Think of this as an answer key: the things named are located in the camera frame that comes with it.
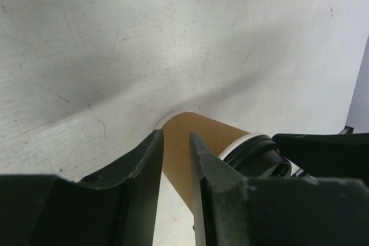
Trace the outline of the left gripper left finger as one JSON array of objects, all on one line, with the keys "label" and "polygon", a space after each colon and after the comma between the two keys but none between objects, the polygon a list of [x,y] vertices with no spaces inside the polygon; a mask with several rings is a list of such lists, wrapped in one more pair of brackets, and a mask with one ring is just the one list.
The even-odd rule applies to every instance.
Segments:
[{"label": "left gripper left finger", "polygon": [[151,245],[164,134],[78,182],[57,175],[1,176],[2,245]]}]

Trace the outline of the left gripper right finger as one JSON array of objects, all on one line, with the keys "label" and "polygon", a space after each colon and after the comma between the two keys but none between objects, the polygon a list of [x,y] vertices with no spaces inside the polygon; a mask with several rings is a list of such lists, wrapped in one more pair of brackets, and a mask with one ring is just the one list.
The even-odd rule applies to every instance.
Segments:
[{"label": "left gripper right finger", "polygon": [[197,245],[367,245],[368,179],[245,177],[190,135]]}]

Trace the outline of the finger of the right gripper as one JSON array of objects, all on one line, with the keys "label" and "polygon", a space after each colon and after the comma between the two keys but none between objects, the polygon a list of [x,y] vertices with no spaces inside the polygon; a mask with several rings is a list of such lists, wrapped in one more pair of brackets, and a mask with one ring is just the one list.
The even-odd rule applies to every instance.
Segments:
[{"label": "finger of the right gripper", "polygon": [[368,134],[276,134],[285,158],[314,177],[368,179]]}]

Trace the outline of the black coffee lid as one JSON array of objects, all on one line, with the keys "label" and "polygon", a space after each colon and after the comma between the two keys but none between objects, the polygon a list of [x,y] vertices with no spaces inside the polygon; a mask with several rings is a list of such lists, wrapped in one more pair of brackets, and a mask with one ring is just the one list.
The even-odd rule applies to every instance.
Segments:
[{"label": "black coffee lid", "polygon": [[242,136],[227,146],[219,158],[245,177],[291,177],[291,163],[280,153],[276,142],[265,134]]}]

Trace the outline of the brown paper coffee cup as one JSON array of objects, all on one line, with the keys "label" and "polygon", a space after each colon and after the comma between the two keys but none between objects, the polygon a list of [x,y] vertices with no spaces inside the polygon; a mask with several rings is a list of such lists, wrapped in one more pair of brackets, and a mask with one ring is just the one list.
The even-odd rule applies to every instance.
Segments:
[{"label": "brown paper coffee cup", "polygon": [[243,142],[259,135],[193,112],[169,113],[155,129],[164,132],[162,171],[190,211],[193,211],[190,134],[197,134],[222,160]]}]

